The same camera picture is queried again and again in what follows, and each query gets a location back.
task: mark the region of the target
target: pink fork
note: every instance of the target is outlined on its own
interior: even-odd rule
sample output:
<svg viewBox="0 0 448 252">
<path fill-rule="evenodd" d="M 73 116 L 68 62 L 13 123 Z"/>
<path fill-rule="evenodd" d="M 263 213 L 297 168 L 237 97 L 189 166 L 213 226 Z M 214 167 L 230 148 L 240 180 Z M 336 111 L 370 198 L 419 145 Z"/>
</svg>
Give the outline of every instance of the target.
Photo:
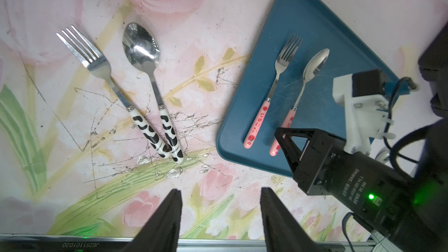
<svg viewBox="0 0 448 252">
<path fill-rule="evenodd" d="M 263 105 L 261 105 L 261 108 L 258 111 L 258 114 L 255 117 L 255 120 L 252 123 L 249 132 L 247 133 L 246 139 L 244 140 L 244 148 L 249 149 L 254 144 L 254 140 L 257 137 L 258 132 L 260 131 L 261 124 L 263 123 L 267 110 L 269 109 L 269 105 L 271 104 L 271 98 L 277 87 L 280 74 L 282 74 L 288 67 L 289 62 L 291 61 L 291 59 L 293 59 L 294 54 L 297 52 L 297 49 L 299 49 L 300 43 L 302 43 L 302 39 L 294 34 L 278 55 L 275 64 L 277 72 L 276 79 L 274 80 L 271 90 L 269 91 L 267 98 L 263 102 Z"/>
</svg>

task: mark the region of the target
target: printed serial number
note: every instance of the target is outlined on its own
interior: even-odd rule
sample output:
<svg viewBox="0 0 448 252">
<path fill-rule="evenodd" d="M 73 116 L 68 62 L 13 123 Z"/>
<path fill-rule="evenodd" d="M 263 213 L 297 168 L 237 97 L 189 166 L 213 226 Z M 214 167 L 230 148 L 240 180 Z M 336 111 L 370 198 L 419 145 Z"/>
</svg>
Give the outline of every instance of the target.
<svg viewBox="0 0 448 252">
<path fill-rule="evenodd" d="M 92 243 L 92 242 L 65 242 L 62 247 L 73 247 L 73 248 L 95 248 L 99 245 L 99 243 Z"/>
</svg>

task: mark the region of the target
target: spoon bowl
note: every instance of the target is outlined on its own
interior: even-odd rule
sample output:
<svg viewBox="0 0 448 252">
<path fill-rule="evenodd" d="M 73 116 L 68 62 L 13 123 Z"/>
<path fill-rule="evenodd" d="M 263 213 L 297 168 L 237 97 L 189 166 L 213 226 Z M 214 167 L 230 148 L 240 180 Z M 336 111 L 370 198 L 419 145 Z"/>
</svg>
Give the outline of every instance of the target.
<svg viewBox="0 0 448 252">
<path fill-rule="evenodd" d="M 154 37 L 141 25 L 130 23 L 123 32 L 123 49 L 129 62 L 151 78 L 160 61 L 159 45 Z"/>
<path fill-rule="evenodd" d="M 304 83 L 311 81 L 319 73 L 323 65 L 326 63 L 329 54 L 329 49 L 323 49 L 310 59 L 305 69 L 303 70 Z"/>
</svg>

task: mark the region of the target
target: pink handle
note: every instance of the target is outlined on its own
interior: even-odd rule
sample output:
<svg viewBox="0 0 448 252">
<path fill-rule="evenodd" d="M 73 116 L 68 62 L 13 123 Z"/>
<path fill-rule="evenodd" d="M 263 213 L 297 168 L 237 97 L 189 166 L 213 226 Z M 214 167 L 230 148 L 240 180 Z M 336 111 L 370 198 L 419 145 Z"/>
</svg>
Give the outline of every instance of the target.
<svg viewBox="0 0 448 252">
<path fill-rule="evenodd" d="M 244 139 L 244 148 L 249 149 L 252 147 L 255 137 L 257 137 L 258 131 L 260 130 L 261 124 L 263 123 L 264 117 L 266 116 L 267 109 L 270 103 L 267 101 L 263 102 L 257 116 L 255 117 L 249 132 L 247 133 L 246 139 Z"/>
<path fill-rule="evenodd" d="M 291 123 L 293 122 L 294 116 L 296 112 L 294 110 L 290 110 L 288 112 L 288 115 L 286 115 L 286 118 L 283 121 L 283 124 L 281 127 L 289 127 L 291 126 Z M 280 144 L 278 143 L 277 139 L 274 139 L 274 143 L 272 143 L 271 150 L 269 151 L 269 154 L 271 156 L 275 156 L 280 149 Z"/>
</svg>

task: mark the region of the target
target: cow print handle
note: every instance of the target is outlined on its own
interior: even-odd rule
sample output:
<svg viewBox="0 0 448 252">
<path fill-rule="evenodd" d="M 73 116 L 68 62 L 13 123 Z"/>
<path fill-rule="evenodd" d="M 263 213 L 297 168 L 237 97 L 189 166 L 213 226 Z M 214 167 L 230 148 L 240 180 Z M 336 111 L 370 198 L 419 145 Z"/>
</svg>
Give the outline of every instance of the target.
<svg viewBox="0 0 448 252">
<path fill-rule="evenodd" d="M 162 119 L 162 125 L 164 126 L 168 143 L 171 145 L 171 156 L 175 162 L 181 163 L 184 160 L 184 154 L 182 153 L 181 144 L 176 136 L 174 126 L 165 105 L 159 106 L 159 114 Z"/>
<path fill-rule="evenodd" d="M 170 157 L 170 147 L 165 144 L 161 137 L 159 137 L 155 130 L 149 125 L 148 121 L 140 114 L 140 112 L 138 112 L 136 108 L 129 111 L 129 114 L 157 153 L 162 158 L 168 159 Z"/>
</svg>

